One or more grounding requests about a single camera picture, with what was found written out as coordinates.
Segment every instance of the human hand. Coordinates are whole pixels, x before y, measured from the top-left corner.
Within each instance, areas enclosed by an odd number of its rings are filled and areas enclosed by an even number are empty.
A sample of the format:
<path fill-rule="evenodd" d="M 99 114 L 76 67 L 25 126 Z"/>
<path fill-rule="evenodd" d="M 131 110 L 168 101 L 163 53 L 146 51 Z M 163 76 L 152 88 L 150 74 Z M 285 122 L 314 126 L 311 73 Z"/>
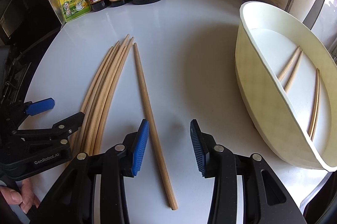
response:
<path fill-rule="evenodd" d="M 33 185 L 29 178 L 22 181 L 21 194 L 2 186 L 0 186 L 0 191 L 9 205 L 20 205 L 24 213 L 27 213 L 33 204 L 36 207 L 40 205 L 40 200 L 34 194 Z"/>

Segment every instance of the white plastic basket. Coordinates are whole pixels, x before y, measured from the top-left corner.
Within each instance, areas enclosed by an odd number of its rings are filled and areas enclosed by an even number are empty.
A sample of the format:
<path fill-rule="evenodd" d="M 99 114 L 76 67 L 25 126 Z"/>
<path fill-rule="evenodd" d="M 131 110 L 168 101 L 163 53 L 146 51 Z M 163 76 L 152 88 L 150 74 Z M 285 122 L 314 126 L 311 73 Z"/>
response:
<path fill-rule="evenodd" d="M 274 153 L 290 164 L 336 171 L 337 67 L 329 52 L 305 25 L 272 5 L 244 3 L 240 18 L 236 75 L 242 98 L 260 135 Z M 277 74 L 297 46 L 303 49 L 304 57 L 286 94 Z M 316 68 L 321 75 L 322 99 L 316 134 L 311 141 L 307 127 Z"/>

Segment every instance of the black appliance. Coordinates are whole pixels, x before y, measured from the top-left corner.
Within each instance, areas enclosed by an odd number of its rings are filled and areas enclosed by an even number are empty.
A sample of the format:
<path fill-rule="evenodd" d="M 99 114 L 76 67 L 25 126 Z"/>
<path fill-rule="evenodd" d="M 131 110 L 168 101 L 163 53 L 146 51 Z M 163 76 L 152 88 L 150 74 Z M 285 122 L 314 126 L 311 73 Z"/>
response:
<path fill-rule="evenodd" d="M 49 0 L 0 0 L 0 103 L 24 100 L 44 53 L 61 29 Z"/>

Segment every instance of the bundle of chopsticks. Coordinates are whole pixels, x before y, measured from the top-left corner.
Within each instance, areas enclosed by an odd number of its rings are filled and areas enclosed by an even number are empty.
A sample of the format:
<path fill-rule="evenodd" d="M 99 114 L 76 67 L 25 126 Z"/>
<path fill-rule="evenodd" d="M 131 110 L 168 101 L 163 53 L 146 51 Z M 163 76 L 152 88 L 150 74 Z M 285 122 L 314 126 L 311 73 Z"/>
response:
<path fill-rule="evenodd" d="M 284 87 L 284 91 L 286 93 L 288 93 L 291 85 L 293 84 L 293 81 L 294 81 L 294 78 L 296 76 L 301 58 L 303 56 L 303 50 L 301 50 L 301 48 L 299 46 L 296 48 L 295 52 L 293 53 L 293 55 L 289 59 L 288 63 L 286 64 L 284 69 L 281 71 L 281 73 L 277 77 L 279 81 L 281 81 L 284 78 L 286 73 L 289 71 L 291 65 L 295 61 L 298 53 L 300 53 L 300 54 L 299 54 L 299 57 L 298 57 L 297 62 L 295 64 L 295 67 L 294 67 L 294 69 L 293 69 L 293 71 L 292 71 L 292 73 L 289 77 L 289 80 L 288 80 L 287 84 Z M 311 140 L 313 140 L 314 135 L 315 135 L 317 120 L 318 120 L 318 112 L 319 112 L 319 109 L 320 109 L 319 105 L 320 105 L 320 70 L 318 68 L 316 68 L 315 98 L 314 98 L 314 105 L 313 105 L 313 109 L 312 109 L 312 112 L 311 112 L 311 119 L 310 119 L 310 125 L 309 125 L 309 130 L 308 130 L 308 134 L 309 134 L 309 137 L 310 137 Z"/>
<path fill-rule="evenodd" d="M 91 156 L 100 151 L 112 97 L 134 40 L 128 42 L 129 37 L 109 49 L 90 84 L 80 109 L 85 114 L 82 127 L 70 140 L 73 155 L 85 152 Z"/>
<path fill-rule="evenodd" d="M 128 42 L 129 36 L 130 35 L 128 34 L 125 37 L 122 44 L 118 41 L 115 46 L 112 46 L 109 49 L 89 86 L 80 109 L 80 111 L 85 114 L 82 127 L 75 135 L 72 136 L 70 140 L 73 155 L 85 152 L 91 156 L 100 152 L 103 131 L 107 121 L 112 97 L 134 40 L 134 37 L 132 37 Z M 176 210 L 178 209 L 178 205 L 161 150 L 136 43 L 134 43 L 134 54 L 145 116 L 150 124 L 150 136 L 156 154 L 158 167 L 170 207 L 172 210 Z"/>

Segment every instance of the dark sauce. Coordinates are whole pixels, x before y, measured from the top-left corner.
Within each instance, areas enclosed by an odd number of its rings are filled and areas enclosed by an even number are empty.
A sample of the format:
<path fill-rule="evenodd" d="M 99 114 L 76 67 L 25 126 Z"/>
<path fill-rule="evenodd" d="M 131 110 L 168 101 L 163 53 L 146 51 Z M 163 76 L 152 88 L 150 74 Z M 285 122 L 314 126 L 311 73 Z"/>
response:
<path fill-rule="evenodd" d="M 129 3 L 131 0 L 119 0 L 119 1 L 114 1 L 114 2 L 110 2 L 111 3 L 111 6 L 113 8 L 115 7 L 119 7 L 119 6 L 122 6 L 122 5 L 125 5 L 126 3 Z"/>
<path fill-rule="evenodd" d="M 91 9 L 93 11 L 100 11 L 108 6 L 110 6 L 110 1 L 109 0 L 100 0 L 96 3 L 91 4 Z"/>

